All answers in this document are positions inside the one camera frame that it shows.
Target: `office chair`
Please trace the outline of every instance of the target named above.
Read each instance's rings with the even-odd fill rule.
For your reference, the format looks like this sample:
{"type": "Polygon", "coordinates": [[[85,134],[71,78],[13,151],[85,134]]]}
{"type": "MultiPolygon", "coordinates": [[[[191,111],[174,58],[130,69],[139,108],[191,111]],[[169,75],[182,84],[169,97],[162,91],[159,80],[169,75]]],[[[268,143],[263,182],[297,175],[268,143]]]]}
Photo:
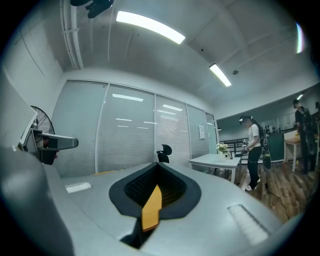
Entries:
{"type": "Polygon", "coordinates": [[[172,154],[172,149],[169,145],[162,144],[163,150],[157,151],[159,162],[169,163],[169,155],[172,154]]]}

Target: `man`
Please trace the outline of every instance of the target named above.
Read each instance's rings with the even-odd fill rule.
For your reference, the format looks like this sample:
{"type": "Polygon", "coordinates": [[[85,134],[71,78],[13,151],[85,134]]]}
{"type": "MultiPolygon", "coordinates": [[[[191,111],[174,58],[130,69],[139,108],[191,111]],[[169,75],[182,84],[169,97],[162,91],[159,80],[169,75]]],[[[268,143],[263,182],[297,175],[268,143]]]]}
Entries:
{"type": "Polygon", "coordinates": [[[316,167],[316,154],[314,152],[310,153],[310,147],[308,147],[307,143],[307,135],[308,139],[310,138],[313,141],[311,142],[311,145],[313,145],[315,140],[315,135],[313,134],[311,127],[308,127],[308,122],[305,120],[306,116],[310,116],[309,111],[305,109],[303,106],[301,106],[298,99],[293,100],[293,106],[296,109],[295,111],[295,122],[297,125],[297,131],[300,135],[300,144],[301,144],[301,153],[303,158],[303,167],[304,170],[302,171],[303,174],[308,173],[308,165],[310,160],[310,171],[314,171],[316,167]]]}

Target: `window blind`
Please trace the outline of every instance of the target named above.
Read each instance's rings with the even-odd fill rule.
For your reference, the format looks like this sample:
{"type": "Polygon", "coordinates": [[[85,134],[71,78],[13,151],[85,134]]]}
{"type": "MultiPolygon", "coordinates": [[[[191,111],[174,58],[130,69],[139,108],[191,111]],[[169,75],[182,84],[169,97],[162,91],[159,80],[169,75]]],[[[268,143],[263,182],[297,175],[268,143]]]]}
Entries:
{"type": "Polygon", "coordinates": [[[208,142],[209,142],[209,152],[210,154],[217,154],[217,134],[218,129],[215,126],[214,117],[211,114],[205,113],[206,125],[208,129],[208,142]]]}
{"type": "Polygon", "coordinates": [[[187,105],[190,141],[191,141],[191,158],[198,158],[209,154],[208,128],[206,115],[203,110],[187,105]],[[200,139],[199,126],[204,126],[205,138],[200,139]]]}
{"type": "Polygon", "coordinates": [[[172,148],[169,155],[171,164],[189,167],[190,139],[186,104],[156,96],[156,151],[162,150],[162,144],[172,148]]]}
{"type": "Polygon", "coordinates": [[[76,148],[61,150],[53,165],[63,177],[95,173],[98,118],[107,86],[67,82],[56,104],[52,124],[57,135],[75,137],[76,148]]]}
{"type": "Polygon", "coordinates": [[[98,172],[154,161],[154,94],[110,85],[100,119],[98,172]]]}

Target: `wooden floor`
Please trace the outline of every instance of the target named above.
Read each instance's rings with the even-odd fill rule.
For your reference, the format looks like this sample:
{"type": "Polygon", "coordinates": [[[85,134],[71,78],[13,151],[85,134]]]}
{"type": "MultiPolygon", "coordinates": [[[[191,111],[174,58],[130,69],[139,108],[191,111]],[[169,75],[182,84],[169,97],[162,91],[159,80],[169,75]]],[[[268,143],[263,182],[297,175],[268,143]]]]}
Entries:
{"type": "MultiPolygon", "coordinates": [[[[273,163],[270,170],[266,170],[260,164],[258,174],[261,182],[258,183],[255,190],[247,193],[269,207],[285,223],[305,211],[307,202],[310,201],[319,182],[319,170],[302,174],[301,169],[301,160],[295,172],[292,172],[292,162],[273,163]]],[[[217,176],[225,178],[225,171],[219,171],[217,176]]],[[[231,172],[229,172],[228,179],[231,180],[231,172]]],[[[249,182],[250,175],[247,172],[247,166],[242,165],[241,171],[236,171],[235,183],[244,190],[249,182]]]]}

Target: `white ceiling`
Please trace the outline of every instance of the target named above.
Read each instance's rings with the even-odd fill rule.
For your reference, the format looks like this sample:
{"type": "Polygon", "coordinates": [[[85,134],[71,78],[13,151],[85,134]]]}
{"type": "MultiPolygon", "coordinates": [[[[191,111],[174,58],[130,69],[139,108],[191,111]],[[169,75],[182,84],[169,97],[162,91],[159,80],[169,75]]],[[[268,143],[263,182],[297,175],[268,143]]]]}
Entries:
{"type": "Polygon", "coordinates": [[[87,14],[84,5],[77,8],[85,68],[112,67],[151,77],[212,105],[277,88],[281,81],[312,69],[307,51],[296,54],[295,21],[272,0],[115,0],[94,19],[87,14]],[[118,11],[159,21],[185,40],[176,44],[116,22],[118,11]],[[232,86],[225,87],[209,70],[213,63],[232,86]]]}

